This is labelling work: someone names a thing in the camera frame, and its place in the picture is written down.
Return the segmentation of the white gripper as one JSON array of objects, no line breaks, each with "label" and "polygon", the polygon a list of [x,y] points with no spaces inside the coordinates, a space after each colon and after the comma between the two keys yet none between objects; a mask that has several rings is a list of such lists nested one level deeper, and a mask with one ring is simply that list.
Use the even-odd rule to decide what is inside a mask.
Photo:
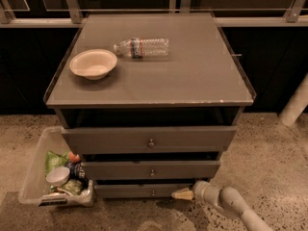
[{"label": "white gripper", "polygon": [[195,198],[198,201],[209,203],[214,208],[221,208],[219,195],[220,188],[206,181],[197,181],[192,190],[185,188],[171,194],[174,199],[193,200]]}]

